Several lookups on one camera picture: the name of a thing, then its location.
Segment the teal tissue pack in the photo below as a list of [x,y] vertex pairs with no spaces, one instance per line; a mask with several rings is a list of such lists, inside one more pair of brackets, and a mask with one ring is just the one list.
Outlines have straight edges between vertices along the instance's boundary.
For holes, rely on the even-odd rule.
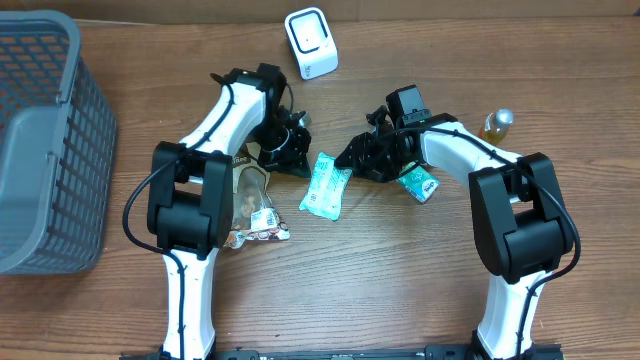
[[440,185],[440,181],[417,162],[405,165],[397,182],[422,204],[432,197]]

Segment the teal snack packet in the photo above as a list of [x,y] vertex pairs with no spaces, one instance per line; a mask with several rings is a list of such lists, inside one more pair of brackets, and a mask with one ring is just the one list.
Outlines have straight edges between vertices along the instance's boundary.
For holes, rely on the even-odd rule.
[[299,205],[300,211],[337,221],[341,214],[342,199],[351,178],[350,169],[335,167],[335,159],[320,152],[315,163],[309,188]]

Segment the brown snack pouch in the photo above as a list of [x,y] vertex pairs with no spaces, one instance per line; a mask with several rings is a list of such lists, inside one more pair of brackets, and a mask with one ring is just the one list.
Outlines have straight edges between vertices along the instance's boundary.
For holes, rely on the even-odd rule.
[[240,249],[247,242],[290,239],[290,231],[270,197],[270,173],[257,162],[260,146],[247,143],[233,158],[233,219],[225,247]]

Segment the yellow dish soap bottle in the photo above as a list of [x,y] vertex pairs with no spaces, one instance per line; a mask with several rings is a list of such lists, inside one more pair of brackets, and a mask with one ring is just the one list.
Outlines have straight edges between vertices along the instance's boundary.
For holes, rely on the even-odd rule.
[[478,137],[491,145],[497,146],[506,137],[514,120],[515,115],[510,109],[498,109],[487,116],[478,132]]

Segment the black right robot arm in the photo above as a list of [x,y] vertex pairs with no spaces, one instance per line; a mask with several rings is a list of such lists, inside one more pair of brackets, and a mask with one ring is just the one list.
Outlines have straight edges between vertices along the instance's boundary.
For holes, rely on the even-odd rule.
[[531,328],[543,287],[578,263],[581,242],[552,161],[521,156],[467,131],[448,113],[434,115],[417,86],[391,92],[367,115],[373,131],[355,136],[339,169],[378,183],[416,166],[445,171],[470,195],[473,237],[490,274],[485,311],[468,345],[429,345],[428,359],[561,359],[558,345],[538,345]]

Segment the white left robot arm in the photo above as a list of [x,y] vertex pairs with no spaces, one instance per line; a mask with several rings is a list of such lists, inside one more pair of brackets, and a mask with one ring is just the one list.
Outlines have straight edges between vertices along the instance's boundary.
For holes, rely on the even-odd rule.
[[157,238],[168,279],[168,329],[160,359],[207,359],[215,344],[214,268],[233,217],[232,160],[245,140],[260,147],[268,172],[308,178],[309,131],[280,101],[287,79],[276,65],[213,74],[221,94],[198,128],[161,142],[145,186],[147,228]]

